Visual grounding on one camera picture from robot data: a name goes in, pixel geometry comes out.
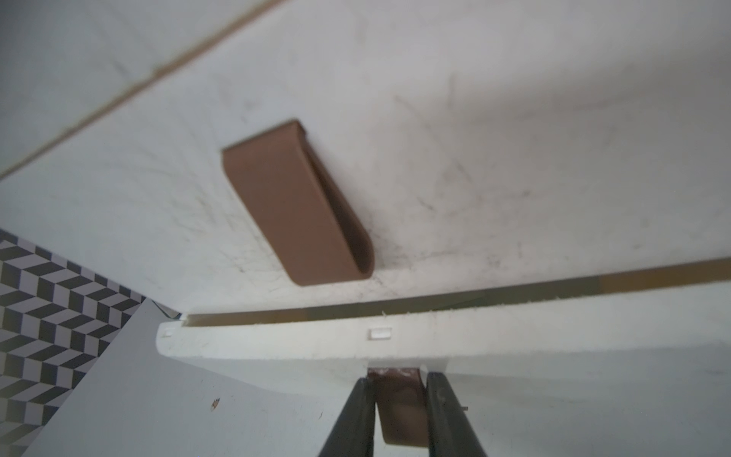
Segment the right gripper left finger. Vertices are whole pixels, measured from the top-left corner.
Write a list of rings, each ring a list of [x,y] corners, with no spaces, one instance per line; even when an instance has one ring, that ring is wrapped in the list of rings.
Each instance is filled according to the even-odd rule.
[[[319,457],[373,457],[375,386],[359,379],[325,441]]]

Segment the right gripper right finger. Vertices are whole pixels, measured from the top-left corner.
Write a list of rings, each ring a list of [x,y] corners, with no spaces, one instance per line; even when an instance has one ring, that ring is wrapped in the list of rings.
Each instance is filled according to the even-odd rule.
[[[426,377],[429,455],[431,457],[487,457],[447,377]]]

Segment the brown drawer handle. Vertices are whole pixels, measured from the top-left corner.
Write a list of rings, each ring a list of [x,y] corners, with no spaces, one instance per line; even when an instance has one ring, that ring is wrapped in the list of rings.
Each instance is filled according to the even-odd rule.
[[[287,275],[301,287],[371,278],[369,234],[297,120],[225,148],[223,169]]]
[[[386,444],[428,447],[426,388],[420,369],[369,369]]]

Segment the white drawer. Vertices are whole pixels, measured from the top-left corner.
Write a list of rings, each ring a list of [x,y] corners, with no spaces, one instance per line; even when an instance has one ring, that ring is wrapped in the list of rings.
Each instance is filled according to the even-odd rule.
[[[159,327],[166,357],[264,390],[344,396],[441,372],[491,456],[726,456],[730,286],[245,326]]]
[[[287,120],[369,233],[298,287],[222,150]],[[1,225],[179,312],[730,253],[726,1],[289,1],[1,183]]]

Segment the brown top drawer handle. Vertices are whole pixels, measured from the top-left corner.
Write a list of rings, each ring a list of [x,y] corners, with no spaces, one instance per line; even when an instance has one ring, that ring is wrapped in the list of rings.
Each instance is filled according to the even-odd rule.
[[[287,275],[301,287],[371,278],[369,234],[297,120],[225,148],[223,169]]]

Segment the white top drawer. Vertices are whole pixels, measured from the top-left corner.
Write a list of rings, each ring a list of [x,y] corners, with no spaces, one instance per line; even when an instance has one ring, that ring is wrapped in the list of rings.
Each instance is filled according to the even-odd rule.
[[[222,150],[287,120],[369,233],[298,287]],[[730,253],[726,1],[289,1],[1,183],[1,225],[179,312]]]

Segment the white drawer cabinet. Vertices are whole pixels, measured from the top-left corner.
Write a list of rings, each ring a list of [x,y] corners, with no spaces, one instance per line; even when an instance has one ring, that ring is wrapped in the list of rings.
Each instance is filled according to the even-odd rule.
[[[5,1],[1,192],[222,190],[223,151],[293,113],[253,65],[287,1]]]

